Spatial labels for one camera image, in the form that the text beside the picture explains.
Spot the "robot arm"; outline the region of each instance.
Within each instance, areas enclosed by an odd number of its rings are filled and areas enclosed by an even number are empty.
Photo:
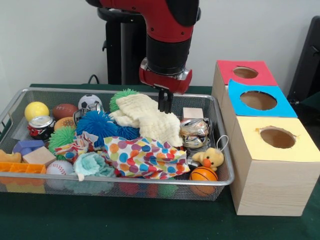
[[[193,28],[200,18],[199,0],[86,0],[98,8],[139,12],[147,27],[141,82],[160,89],[158,108],[170,113],[173,93],[184,94],[192,78],[186,69]]]

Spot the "basket rim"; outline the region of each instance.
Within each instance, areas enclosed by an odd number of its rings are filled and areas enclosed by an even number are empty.
[[[84,93],[84,94],[115,94],[117,90],[91,90],[91,89],[74,89],[74,88],[51,88],[51,87],[26,87],[19,90],[14,97],[11,99],[9,104],[0,114],[0,122],[8,115],[13,106],[18,102],[18,100],[24,96],[25,93],[30,91],[40,91],[40,92],[67,92],[67,93]],[[148,96],[157,96],[157,92],[141,92]],[[217,117],[217,128],[220,136],[226,135],[225,127],[223,124],[220,108],[218,101],[215,97],[207,94],[174,94],[175,97],[182,98],[206,98],[214,103],[214,109],[216,111]],[[177,180],[177,179],[148,179],[148,178],[125,178],[125,177],[103,177],[103,176],[86,176],[84,181],[93,181],[93,182],[119,182],[119,183],[137,183],[137,184],[175,184],[175,185],[197,185],[197,186],[227,186],[230,185],[235,178],[234,169],[232,165],[231,154],[229,146],[224,150],[224,157],[226,162],[226,167],[228,171],[228,179],[225,181],[194,181],[194,180]],[[76,175],[55,175],[55,174],[30,174],[30,173],[12,173],[12,172],[0,172],[0,177],[7,178],[27,178],[27,179],[49,179],[49,180],[71,180],[78,181]]]

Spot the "green table cloth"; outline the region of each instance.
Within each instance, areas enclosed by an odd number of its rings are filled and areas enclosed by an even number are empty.
[[[152,92],[144,86],[32,84],[42,88]],[[211,94],[192,86],[188,93]],[[3,240],[320,239],[320,184],[301,217],[237,216],[225,187],[215,202],[0,193]]]

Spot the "wire basket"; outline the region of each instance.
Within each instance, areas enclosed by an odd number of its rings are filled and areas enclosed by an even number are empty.
[[[0,149],[10,153],[18,141],[31,139],[27,131],[28,123],[24,117],[24,110],[31,102],[43,102],[49,109],[53,109],[62,103],[77,106],[83,95],[95,94],[101,99],[104,109],[108,111],[110,99],[115,93],[116,91],[61,88],[23,89],[13,97],[0,115],[2,123]],[[145,94],[158,100],[156,93]],[[214,97],[197,94],[175,95],[172,112],[180,117],[183,114],[183,107],[203,109],[204,117],[212,122],[213,139],[226,134],[219,105]],[[222,138],[221,145],[225,144],[226,140]],[[192,181],[188,180],[190,173],[185,173],[168,180],[86,176],[84,181],[79,182],[78,177],[73,175],[2,171],[0,192],[214,201],[224,186],[230,185],[234,180],[234,169],[228,147],[223,150],[223,154],[225,161],[216,172],[219,181]]]

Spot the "purple block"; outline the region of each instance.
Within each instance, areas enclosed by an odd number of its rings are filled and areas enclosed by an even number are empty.
[[[18,141],[14,146],[12,152],[21,153],[22,156],[31,153],[45,145],[42,140]]]

